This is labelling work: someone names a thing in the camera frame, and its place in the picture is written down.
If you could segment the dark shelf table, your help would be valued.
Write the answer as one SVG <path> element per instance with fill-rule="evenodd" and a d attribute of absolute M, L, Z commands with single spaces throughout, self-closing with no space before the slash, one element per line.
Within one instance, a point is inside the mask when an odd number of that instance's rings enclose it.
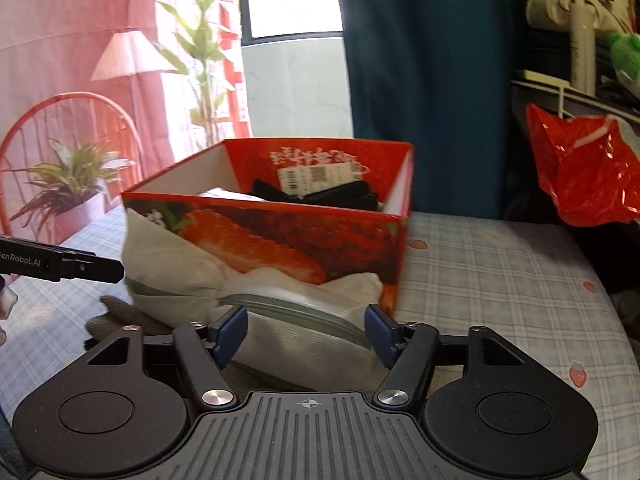
<path fill-rule="evenodd" d="M 563 118 L 574 116 L 615 115 L 639 128 L 639 113 L 633 108 L 590 96 L 574 89 L 568 81 L 524 70 L 512 79 L 514 112 L 524 118 L 524 107 L 534 103 L 549 113 Z"/>

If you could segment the dark teal curtain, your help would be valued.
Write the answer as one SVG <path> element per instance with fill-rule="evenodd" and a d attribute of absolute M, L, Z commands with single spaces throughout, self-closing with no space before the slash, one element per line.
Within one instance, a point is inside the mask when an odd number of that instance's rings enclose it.
<path fill-rule="evenodd" d="M 530 221 L 533 155 L 512 110 L 527 0 L 340 0 L 357 138 L 414 147 L 417 211 Z"/>

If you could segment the pink printed backdrop cloth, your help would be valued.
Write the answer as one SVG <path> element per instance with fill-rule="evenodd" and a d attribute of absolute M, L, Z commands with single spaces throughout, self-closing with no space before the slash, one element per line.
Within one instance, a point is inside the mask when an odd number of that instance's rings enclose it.
<path fill-rule="evenodd" d="M 1 229 L 59 242 L 130 185 L 250 121 L 238 0 L 1 0 Z M 51 142 L 129 160 L 64 219 L 24 211 Z"/>

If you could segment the beige cloth bundle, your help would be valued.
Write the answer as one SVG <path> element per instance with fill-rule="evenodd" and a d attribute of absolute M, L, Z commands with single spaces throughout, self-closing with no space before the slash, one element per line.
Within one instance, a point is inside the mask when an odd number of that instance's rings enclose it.
<path fill-rule="evenodd" d="M 527 23 L 535 28 L 568 32 L 570 6 L 583 4 L 589 12 L 594 32 L 599 37 L 609 34 L 631 34 L 632 29 L 620 12 L 613 8 L 613 0 L 528 0 Z"/>

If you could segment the red plastic bag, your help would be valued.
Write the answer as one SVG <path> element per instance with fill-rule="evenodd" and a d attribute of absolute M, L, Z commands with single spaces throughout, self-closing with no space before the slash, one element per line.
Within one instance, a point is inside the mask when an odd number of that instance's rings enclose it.
<path fill-rule="evenodd" d="M 615 115 L 563 119 L 530 103 L 538 183 L 570 226 L 639 220 L 639 137 Z"/>

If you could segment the white spray bottle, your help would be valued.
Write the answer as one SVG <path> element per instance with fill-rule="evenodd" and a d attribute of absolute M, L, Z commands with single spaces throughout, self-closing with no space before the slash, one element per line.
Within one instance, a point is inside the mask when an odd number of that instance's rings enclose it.
<path fill-rule="evenodd" d="M 572 87 L 587 96 L 596 94 L 596 36 L 593 19 L 585 0 L 570 5 L 570 47 L 572 48 Z"/>

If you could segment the red strawberry cardboard box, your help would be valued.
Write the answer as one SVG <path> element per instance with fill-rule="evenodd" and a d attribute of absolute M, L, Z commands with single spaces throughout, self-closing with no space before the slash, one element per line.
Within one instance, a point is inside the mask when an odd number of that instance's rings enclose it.
<path fill-rule="evenodd" d="M 233 270 L 275 268 L 301 282 L 373 273 L 394 312 L 410 217 L 414 148 L 406 142 L 225 140 L 122 193 L 125 206 L 201 247 Z M 267 202 L 263 180 L 298 197 L 366 181 L 378 210 Z"/>

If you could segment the green white plush toy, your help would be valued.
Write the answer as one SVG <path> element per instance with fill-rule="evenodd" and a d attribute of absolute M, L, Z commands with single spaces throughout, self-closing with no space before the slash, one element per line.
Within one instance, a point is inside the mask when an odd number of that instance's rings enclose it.
<path fill-rule="evenodd" d="M 608 40 L 611 62 L 617 73 L 625 80 L 635 82 L 639 79 L 640 38 L 635 32 L 621 35 L 614 32 Z"/>

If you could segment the black knit cloth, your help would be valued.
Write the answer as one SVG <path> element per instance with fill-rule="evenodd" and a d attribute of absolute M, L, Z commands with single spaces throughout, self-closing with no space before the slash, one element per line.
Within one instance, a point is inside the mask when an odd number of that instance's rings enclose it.
<path fill-rule="evenodd" d="M 371 191 L 370 185 L 366 181 L 349 182 L 298 197 L 285 193 L 263 180 L 256 179 L 253 182 L 252 195 L 267 202 L 367 211 L 378 210 L 378 194 Z"/>

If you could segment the checkered strawberry tablecloth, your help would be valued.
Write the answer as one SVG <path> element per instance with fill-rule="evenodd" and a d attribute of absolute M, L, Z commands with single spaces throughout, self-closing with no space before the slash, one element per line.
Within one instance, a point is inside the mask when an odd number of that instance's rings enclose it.
<path fill-rule="evenodd" d="M 24 396 L 84 350 L 85 325 L 101 297 L 125 298 L 122 285 L 20 278 L 4 323 L 1 407 L 11 415 Z M 555 226 L 415 214 L 397 316 L 446 334 L 485 325 L 562 377 L 599 417 L 585 474 L 639 474 L 639 369 L 597 274 Z"/>

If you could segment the white mesh zipper pouch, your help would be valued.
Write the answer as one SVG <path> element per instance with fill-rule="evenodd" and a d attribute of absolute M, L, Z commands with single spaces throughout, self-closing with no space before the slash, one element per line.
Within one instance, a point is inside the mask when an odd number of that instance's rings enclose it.
<path fill-rule="evenodd" d="M 383 285 L 373 273 L 311 285 L 275 268 L 240 273 L 158 223 L 127 210 L 122 248 L 134 306 L 170 327 L 248 311 L 235 362 L 320 391 L 372 391 L 385 367 L 364 334 L 367 306 Z"/>

